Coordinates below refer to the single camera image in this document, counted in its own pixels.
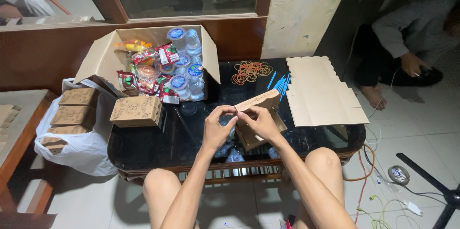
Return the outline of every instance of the glass table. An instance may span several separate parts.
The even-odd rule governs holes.
[[[282,75],[288,75],[285,59],[265,61],[276,71],[276,81]],[[246,82],[244,85],[233,84],[231,77],[237,73],[234,66],[239,63],[219,63],[221,85],[210,77],[207,79],[207,100],[183,102],[180,105],[164,104],[167,111],[164,132],[153,127],[118,128],[114,125],[107,152],[120,174],[125,178],[142,177],[155,168],[175,173],[190,171],[201,146],[204,119],[211,111],[218,105],[233,106],[267,91],[272,74],[260,76],[255,82]],[[286,96],[282,97],[276,112],[287,126],[283,136],[303,159],[310,151],[327,147],[334,150],[342,165],[345,165],[363,146],[366,138],[363,124],[295,127]],[[222,117],[220,122],[225,125],[229,119]],[[246,152],[233,129],[225,144],[216,152],[209,169],[220,171],[221,179],[225,179],[224,170],[230,170],[232,177],[242,175],[240,179],[254,175],[264,177],[263,174],[264,178],[275,178],[279,176],[277,165],[281,164],[281,159],[270,144]],[[212,172],[212,175],[207,183],[222,181],[216,178],[219,174]]]

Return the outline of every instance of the water cup lid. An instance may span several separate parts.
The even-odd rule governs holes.
[[[185,30],[183,28],[174,28],[168,31],[167,38],[170,40],[177,40],[182,38],[185,35]]]
[[[196,30],[190,29],[190,30],[187,31],[187,33],[185,33],[185,35],[187,37],[194,37],[194,36],[196,36]]]
[[[182,67],[187,65],[190,62],[190,57],[186,54],[179,55],[179,61],[175,62],[176,67]]]
[[[183,75],[176,75],[169,82],[172,89],[182,89],[187,85],[187,78]]]
[[[193,64],[189,66],[189,74],[192,77],[200,76],[203,73],[201,64]]]

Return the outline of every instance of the white tile floor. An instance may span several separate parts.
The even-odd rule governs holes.
[[[460,108],[456,100],[460,88],[442,82],[431,88],[419,88],[416,92],[418,96],[407,93],[400,96],[392,90],[387,97],[387,108],[371,117],[367,130],[369,142],[376,142],[380,137],[374,124],[382,130],[381,141],[372,145],[377,157],[375,167],[386,173],[392,165],[404,166],[410,172],[408,187],[411,190],[438,192],[395,156],[403,152],[448,188],[455,188],[460,182]],[[358,99],[369,115],[373,109],[362,95],[359,94]],[[348,178],[362,176],[358,156],[353,156],[343,170]],[[63,193],[54,197],[49,209],[49,213],[58,214],[54,229],[150,228],[141,187],[117,176],[104,182],[104,179],[84,176],[73,170],[69,170],[64,179]],[[344,182],[345,207],[352,219],[355,218],[362,185],[363,181]],[[378,185],[376,177],[371,176],[364,189],[361,208],[378,218],[382,207],[377,199],[369,200],[371,195],[379,196],[384,204],[394,199],[411,201],[421,208],[423,217],[404,211],[399,202],[392,201],[386,208],[386,222],[393,229],[417,229],[414,220],[421,229],[432,228],[443,204],[413,195],[398,186],[395,188],[400,192],[395,193],[384,184]],[[437,195],[433,197],[444,201]],[[197,220],[202,229],[279,229],[279,219],[296,214],[298,205],[297,192],[280,188],[278,182],[236,183],[205,188]],[[454,213],[448,228],[457,228],[458,224],[460,211]],[[357,226],[359,229],[371,228],[371,218],[361,213]]]

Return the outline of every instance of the open cardboard box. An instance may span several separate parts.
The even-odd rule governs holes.
[[[139,39],[147,43],[152,43],[153,47],[161,46],[171,42],[166,38],[168,31],[176,26],[140,28],[140,29],[117,29],[102,38],[94,41],[88,54],[75,76],[74,84],[96,75],[110,90],[118,97],[128,97],[121,91],[118,82],[118,70],[128,70],[126,52],[116,50],[114,45],[122,41]],[[213,40],[201,25],[180,26],[185,30],[194,29],[203,47],[203,77],[206,79],[207,73],[220,84],[219,62],[217,60],[217,49]]]
[[[278,108],[278,105],[280,103],[280,97],[281,97],[280,93],[276,89],[273,89],[259,96],[256,96],[242,103],[239,103],[235,105],[235,108],[236,108],[236,111],[247,113],[249,114],[250,117],[252,113],[249,111],[249,108],[251,106],[259,106],[259,107],[268,109],[273,121],[275,121],[275,124],[278,127],[279,132],[282,133],[286,131],[288,128],[284,124],[283,120],[281,120],[277,112],[275,111],[275,109]],[[251,149],[254,149],[258,146],[261,146],[267,143],[266,140],[256,135],[250,129],[250,127],[246,124],[246,122],[244,122],[244,120],[238,120],[236,122],[235,132],[240,138],[241,144],[243,144],[243,147],[246,151],[249,151]]]

